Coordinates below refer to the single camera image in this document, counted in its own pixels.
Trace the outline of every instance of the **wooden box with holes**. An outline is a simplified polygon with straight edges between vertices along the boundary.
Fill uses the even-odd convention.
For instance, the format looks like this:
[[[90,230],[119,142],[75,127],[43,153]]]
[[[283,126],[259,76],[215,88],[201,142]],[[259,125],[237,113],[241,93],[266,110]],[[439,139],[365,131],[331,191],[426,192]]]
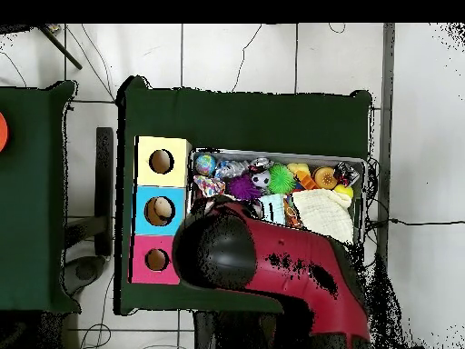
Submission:
[[[190,150],[184,139],[135,137],[129,283],[180,283],[173,268],[172,247],[185,216]]]

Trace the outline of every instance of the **white ball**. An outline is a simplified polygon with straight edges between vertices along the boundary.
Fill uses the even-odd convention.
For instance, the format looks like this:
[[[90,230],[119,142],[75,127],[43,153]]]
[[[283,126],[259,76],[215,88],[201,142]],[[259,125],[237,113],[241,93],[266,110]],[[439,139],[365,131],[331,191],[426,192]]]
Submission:
[[[263,173],[252,175],[252,182],[257,187],[266,187],[272,181],[272,176],[268,170],[265,170]]]

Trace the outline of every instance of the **towel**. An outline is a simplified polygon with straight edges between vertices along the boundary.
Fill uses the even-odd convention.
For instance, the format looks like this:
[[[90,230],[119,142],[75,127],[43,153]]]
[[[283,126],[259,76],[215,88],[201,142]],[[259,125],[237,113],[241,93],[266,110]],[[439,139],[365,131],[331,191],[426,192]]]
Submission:
[[[303,225],[310,231],[353,244],[353,223],[347,209],[351,198],[332,190],[306,190],[292,194]]]
[[[286,224],[284,217],[284,195],[272,194],[259,198],[262,203],[262,219],[274,224]]]

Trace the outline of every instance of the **pink block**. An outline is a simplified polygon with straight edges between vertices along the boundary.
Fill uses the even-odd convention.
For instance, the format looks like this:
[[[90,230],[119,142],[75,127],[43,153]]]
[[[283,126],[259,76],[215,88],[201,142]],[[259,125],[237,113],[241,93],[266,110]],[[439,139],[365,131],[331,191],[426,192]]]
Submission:
[[[180,279],[173,267],[172,235],[135,235],[133,254],[133,280],[135,284],[168,284],[178,285]],[[145,264],[145,256],[152,249],[164,250],[170,259],[168,266],[161,272],[155,272]]]

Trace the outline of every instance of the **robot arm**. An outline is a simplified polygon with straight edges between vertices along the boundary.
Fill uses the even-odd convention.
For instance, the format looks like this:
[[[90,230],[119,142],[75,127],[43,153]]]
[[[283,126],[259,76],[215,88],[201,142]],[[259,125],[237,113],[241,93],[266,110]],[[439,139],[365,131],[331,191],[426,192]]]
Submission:
[[[193,207],[174,238],[173,264],[197,286],[303,300],[313,349],[366,348],[363,295],[344,253],[335,241],[260,221],[250,204],[222,196]]]

